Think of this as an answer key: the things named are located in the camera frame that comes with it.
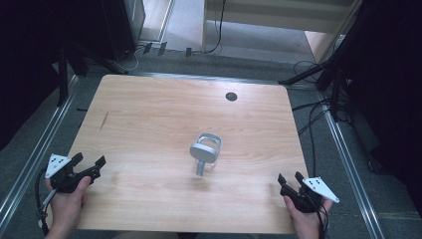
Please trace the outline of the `dark curtain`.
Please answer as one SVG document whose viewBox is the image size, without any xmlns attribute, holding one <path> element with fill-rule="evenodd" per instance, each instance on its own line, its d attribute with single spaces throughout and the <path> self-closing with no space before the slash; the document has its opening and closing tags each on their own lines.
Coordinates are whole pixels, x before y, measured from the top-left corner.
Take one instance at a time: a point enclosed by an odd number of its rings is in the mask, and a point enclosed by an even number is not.
<svg viewBox="0 0 422 239">
<path fill-rule="evenodd" d="M 0 0 L 0 150 L 60 84 L 65 60 L 84 75 L 72 25 L 94 0 Z"/>
<path fill-rule="evenodd" d="M 406 185 L 422 217 L 422 0 L 364 0 L 347 91 L 378 145 L 369 153 Z"/>
</svg>

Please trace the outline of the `person's right hand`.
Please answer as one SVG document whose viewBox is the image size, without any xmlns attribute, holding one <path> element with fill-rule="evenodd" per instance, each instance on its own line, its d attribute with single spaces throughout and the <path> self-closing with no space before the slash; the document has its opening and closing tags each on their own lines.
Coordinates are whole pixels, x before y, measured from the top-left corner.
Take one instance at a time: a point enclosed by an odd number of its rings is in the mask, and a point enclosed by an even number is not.
<svg viewBox="0 0 422 239">
<path fill-rule="evenodd" d="M 320 239 L 328 225 L 328 214 L 333 202 L 324 198 L 319 213 L 303 213 L 289 196 L 284 196 L 284 201 L 298 239 Z"/>
</svg>

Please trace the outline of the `black cabinet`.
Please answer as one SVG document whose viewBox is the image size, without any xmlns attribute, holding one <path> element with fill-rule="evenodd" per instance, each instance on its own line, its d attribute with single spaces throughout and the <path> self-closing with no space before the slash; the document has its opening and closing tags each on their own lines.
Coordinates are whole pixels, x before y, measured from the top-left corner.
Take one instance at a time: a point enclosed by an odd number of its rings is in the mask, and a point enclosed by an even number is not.
<svg viewBox="0 0 422 239">
<path fill-rule="evenodd" d="M 143 28 L 145 11 L 143 0 L 101 0 L 105 11 L 110 57 L 116 60 L 126 52 L 133 52 Z"/>
</svg>

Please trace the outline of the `black tripod stand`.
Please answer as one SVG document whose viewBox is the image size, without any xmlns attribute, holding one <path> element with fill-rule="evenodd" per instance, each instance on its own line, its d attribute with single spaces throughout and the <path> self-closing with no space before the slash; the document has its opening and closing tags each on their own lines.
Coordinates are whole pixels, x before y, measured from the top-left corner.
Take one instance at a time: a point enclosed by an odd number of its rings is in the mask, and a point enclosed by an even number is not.
<svg viewBox="0 0 422 239">
<path fill-rule="evenodd" d="M 316 64 L 310 69 L 298 74 L 288 80 L 279 81 L 282 86 L 291 86 L 305 78 L 320 73 L 316 80 L 316 89 L 324 92 L 329 86 L 332 86 L 329 112 L 335 121 L 338 121 L 337 112 L 339 110 L 339 92 L 341 82 L 345 80 L 346 67 L 349 63 L 353 49 L 357 46 L 358 35 L 361 27 L 370 15 L 368 4 L 371 0 L 358 0 L 358 8 L 356 18 L 351 25 L 349 31 L 340 43 L 334 53 L 324 62 Z"/>
</svg>

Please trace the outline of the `clear cup with grey lid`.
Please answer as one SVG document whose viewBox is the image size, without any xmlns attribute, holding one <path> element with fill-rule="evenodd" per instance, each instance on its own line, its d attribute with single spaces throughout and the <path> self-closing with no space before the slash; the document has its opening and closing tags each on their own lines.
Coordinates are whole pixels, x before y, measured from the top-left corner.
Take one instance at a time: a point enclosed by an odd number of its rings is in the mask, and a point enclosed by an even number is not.
<svg viewBox="0 0 422 239">
<path fill-rule="evenodd" d="M 196 174 L 202 176 L 205 171 L 212 170 L 216 164 L 222 147 L 222 139 L 213 133 L 201 133 L 190 145 L 189 152 L 196 160 Z"/>
</svg>

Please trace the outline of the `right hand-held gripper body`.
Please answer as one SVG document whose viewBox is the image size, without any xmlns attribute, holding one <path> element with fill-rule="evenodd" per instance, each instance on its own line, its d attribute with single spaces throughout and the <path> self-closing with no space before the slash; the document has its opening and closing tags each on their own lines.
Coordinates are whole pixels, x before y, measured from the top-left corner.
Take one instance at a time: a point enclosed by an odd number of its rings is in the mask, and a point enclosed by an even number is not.
<svg viewBox="0 0 422 239">
<path fill-rule="evenodd" d="M 322 205 L 322 200 L 327 198 L 334 203 L 339 202 L 339 198 L 331 191 L 320 177 L 305 178 L 304 186 L 295 191 L 290 186 L 281 186 L 280 194 L 289 196 L 296 208 L 303 213 L 317 212 Z"/>
</svg>

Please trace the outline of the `person's left hand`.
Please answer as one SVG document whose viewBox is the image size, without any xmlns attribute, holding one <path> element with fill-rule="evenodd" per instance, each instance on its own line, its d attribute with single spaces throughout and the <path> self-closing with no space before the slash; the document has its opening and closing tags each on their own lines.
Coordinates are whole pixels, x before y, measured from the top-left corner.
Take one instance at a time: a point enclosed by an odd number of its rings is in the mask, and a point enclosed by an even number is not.
<svg viewBox="0 0 422 239">
<path fill-rule="evenodd" d="M 69 239 L 77 228 L 88 200 L 91 178 L 85 176 L 72 193 L 57 193 L 51 200 L 53 222 L 45 239 Z"/>
</svg>

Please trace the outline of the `black slanted stand leg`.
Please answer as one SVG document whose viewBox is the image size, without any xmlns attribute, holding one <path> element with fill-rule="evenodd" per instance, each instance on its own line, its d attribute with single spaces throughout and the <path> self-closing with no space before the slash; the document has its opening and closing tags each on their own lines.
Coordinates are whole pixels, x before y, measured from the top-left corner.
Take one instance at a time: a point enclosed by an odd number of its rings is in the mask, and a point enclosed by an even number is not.
<svg viewBox="0 0 422 239">
<path fill-rule="evenodd" d="M 96 54 L 95 52 L 89 50 L 88 48 L 76 44 L 76 43 L 69 43 L 67 45 L 67 59 L 69 64 L 72 66 L 73 70 L 79 74 L 85 76 L 88 73 L 89 67 L 86 61 L 86 58 L 93 60 L 95 63 L 101 65 L 105 69 L 109 70 L 115 75 L 126 75 L 126 70 L 119 70 L 117 66 L 109 63 L 106 59 L 102 58 L 100 55 Z"/>
</svg>

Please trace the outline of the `aluminium floor rail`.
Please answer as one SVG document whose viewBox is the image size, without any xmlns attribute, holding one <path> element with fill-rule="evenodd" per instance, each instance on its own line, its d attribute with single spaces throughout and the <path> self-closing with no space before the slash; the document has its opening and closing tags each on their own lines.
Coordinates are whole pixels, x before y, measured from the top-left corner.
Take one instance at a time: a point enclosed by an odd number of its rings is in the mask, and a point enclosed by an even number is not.
<svg viewBox="0 0 422 239">
<path fill-rule="evenodd" d="M 76 75 L 73 75 L 70 79 L 68 83 L 70 91 L 68 98 L 64 100 L 60 107 L 55 107 L 36 145 L 24 160 L 23 166 L 19 169 L 19 173 L 11 189 L 5 194 L 5 197 L 0 203 L 0 234 L 6 230 L 31 181 L 35 174 L 38 173 L 38 168 L 42 164 L 46 151 L 75 97 L 75 89 L 79 81 L 80 79 Z"/>
<path fill-rule="evenodd" d="M 180 74 L 165 74 L 165 73 L 140 73 L 139 76 L 140 77 L 170 78 L 170 79 L 200 80 L 200 81 L 216 81 L 216 82 L 227 82 L 227 83 L 271 85 L 271 86 L 282 86 L 282 87 L 286 87 L 288 89 L 294 89 L 294 90 L 315 90 L 316 89 L 315 84 L 307 83 L 307 82 L 298 82 L 296 84 L 287 86 L 287 85 L 280 85 L 278 81 L 276 80 L 256 80 L 256 79 L 180 75 Z"/>
<path fill-rule="evenodd" d="M 339 124 L 335 122 L 331 116 L 329 112 L 329 106 L 323 106 L 322 108 L 326 111 L 325 118 L 330 129 L 331 136 L 338 150 L 340 159 L 342 161 L 345 173 L 349 180 L 349 184 L 353 191 L 369 237 L 370 239 L 385 239 L 385 235 L 379 223 L 376 211 L 374 210 L 372 202 L 365 190 L 365 187 L 353 162 L 353 157 L 342 135 Z"/>
</svg>

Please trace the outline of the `black upright stand post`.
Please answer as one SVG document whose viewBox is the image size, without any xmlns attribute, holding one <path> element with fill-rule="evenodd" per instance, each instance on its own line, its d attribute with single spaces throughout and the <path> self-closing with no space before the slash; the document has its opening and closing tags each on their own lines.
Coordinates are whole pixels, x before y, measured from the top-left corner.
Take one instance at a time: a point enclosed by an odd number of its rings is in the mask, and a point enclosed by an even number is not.
<svg viewBox="0 0 422 239">
<path fill-rule="evenodd" d="M 59 100 L 58 106 L 61 107 L 68 98 L 68 62 L 66 56 L 66 44 L 62 43 L 59 48 L 58 73 L 59 73 Z"/>
</svg>

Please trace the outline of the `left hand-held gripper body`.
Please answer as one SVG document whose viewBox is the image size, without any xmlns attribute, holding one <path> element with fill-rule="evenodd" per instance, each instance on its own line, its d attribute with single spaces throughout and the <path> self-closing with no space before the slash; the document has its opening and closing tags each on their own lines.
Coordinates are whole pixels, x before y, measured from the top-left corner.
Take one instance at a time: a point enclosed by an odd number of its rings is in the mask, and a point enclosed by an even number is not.
<svg viewBox="0 0 422 239">
<path fill-rule="evenodd" d="M 73 193 L 85 176 L 89 176 L 88 169 L 76 173 L 71 158 L 57 154 L 51 155 L 45 174 L 52 188 L 62 193 Z"/>
</svg>

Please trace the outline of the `white furniture frame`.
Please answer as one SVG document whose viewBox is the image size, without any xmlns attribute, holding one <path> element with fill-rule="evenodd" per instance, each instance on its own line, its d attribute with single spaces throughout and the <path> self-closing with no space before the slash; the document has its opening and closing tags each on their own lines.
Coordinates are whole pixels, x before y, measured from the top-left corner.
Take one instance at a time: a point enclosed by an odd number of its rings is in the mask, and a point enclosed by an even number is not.
<svg viewBox="0 0 422 239">
<path fill-rule="evenodd" d="M 306 32 L 317 61 L 332 48 L 362 0 L 204 0 L 204 20 L 223 19 Z"/>
</svg>

